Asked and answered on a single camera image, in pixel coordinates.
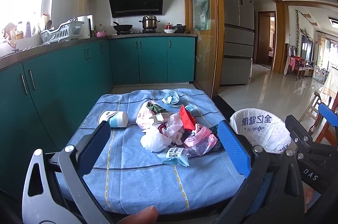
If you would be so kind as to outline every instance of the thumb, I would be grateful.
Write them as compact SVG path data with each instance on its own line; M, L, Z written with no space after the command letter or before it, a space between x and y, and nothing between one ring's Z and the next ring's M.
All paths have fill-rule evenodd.
M118 224L153 224L158 217L158 211L155 206L150 206L137 214L132 214L123 218Z

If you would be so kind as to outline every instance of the blue tablecloth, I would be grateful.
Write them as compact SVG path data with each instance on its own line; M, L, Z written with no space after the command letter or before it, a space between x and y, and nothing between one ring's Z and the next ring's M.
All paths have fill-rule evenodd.
M161 99L168 89L133 91L104 95L75 132L69 144L97 127L103 111L126 111L128 126L112 129L111 136L92 171L83 177L94 197L110 212L133 214L155 205L160 214L178 213L212 205L236 193L244 177L237 173L224 149L189 160L189 167L162 164L156 153L140 143L144 133L135 123L141 105L154 100L170 112L178 108L164 105ZM212 100L196 89L177 89L180 104L194 107L197 122L212 127L224 120ZM58 181L66 198L71 195L62 175Z

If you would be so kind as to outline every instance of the white bowl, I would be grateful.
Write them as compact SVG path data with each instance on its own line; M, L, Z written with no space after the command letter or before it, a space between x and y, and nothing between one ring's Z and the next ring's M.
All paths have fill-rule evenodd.
M174 33L176 29L163 29L165 33Z

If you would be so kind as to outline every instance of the kitchen countertop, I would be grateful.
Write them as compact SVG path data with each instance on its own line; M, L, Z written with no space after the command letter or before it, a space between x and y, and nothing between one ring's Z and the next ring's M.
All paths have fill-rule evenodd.
M60 43L41 45L35 48L19 51L17 53L6 55L0 58L0 72L14 66L18 63L27 61L29 59L35 58L37 56L57 51L66 47L72 47L80 44L87 44L95 41L103 40L112 40L112 39L123 39L123 38L138 38L138 37L197 37L196 34L167 34L167 33L136 33L136 34L127 34L127 35L113 35L100 38L87 38L87 39L77 39L71 41L64 41Z

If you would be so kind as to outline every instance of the wok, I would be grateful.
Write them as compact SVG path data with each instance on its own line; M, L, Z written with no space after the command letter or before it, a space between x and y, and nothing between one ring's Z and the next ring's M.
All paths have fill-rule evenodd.
M129 31L132 28L132 25L120 25L117 22L113 22L116 25L114 26L114 29L116 31Z

